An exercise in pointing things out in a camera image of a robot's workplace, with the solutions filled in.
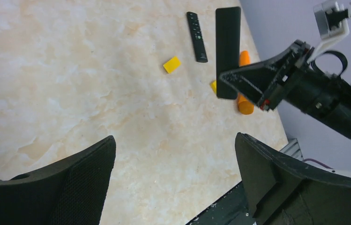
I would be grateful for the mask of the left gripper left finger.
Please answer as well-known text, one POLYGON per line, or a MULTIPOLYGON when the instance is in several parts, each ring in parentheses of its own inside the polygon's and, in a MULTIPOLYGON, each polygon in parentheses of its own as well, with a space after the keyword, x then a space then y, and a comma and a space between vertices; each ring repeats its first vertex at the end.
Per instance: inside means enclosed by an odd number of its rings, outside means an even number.
POLYGON ((0 225, 98 225, 115 157, 110 135, 60 161, 0 180, 0 225))

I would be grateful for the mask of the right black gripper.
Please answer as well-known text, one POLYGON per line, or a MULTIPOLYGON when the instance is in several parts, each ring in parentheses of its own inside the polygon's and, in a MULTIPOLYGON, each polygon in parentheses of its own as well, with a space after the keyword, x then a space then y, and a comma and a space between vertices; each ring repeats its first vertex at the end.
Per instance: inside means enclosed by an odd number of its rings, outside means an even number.
POLYGON ((296 85, 292 75, 306 65, 312 47, 294 41, 280 54, 220 74, 220 80, 263 111, 274 110, 296 85))

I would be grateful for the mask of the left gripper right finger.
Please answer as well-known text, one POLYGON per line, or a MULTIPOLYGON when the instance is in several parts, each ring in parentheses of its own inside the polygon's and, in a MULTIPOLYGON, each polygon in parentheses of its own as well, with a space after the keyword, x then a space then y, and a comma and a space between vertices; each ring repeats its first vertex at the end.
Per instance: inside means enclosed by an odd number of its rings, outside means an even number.
POLYGON ((249 211, 259 225, 351 225, 351 178, 238 133, 235 152, 249 211))

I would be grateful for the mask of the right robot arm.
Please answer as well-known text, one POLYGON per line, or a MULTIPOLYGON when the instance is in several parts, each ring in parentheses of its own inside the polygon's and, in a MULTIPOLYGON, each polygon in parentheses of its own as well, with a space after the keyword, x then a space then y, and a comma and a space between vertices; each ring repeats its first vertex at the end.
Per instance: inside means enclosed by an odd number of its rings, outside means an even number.
POLYGON ((351 139, 351 84, 308 62, 313 50, 296 40, 268 60, 223 71, 217 79, 225 91, 236 91, 263 111, 286 101, 351 139))

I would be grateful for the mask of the yellow rectangular block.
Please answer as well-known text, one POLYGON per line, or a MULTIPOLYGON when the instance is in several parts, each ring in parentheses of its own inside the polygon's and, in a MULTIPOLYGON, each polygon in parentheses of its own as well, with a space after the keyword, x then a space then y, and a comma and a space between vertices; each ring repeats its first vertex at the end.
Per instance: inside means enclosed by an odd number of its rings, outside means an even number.
POLYGON ((215 94, 217 94, 217 81, 213 81, 210 83, 210 87, 215 94))

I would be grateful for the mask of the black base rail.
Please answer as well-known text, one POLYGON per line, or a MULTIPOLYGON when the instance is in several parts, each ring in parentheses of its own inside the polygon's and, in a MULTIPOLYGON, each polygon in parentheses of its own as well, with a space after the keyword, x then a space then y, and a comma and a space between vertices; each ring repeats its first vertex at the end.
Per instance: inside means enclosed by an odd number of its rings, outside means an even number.
POLYGON ((187 225, 254 224, 256 222, 249 213, 243 182, 239 182, 187 223, 187 225))

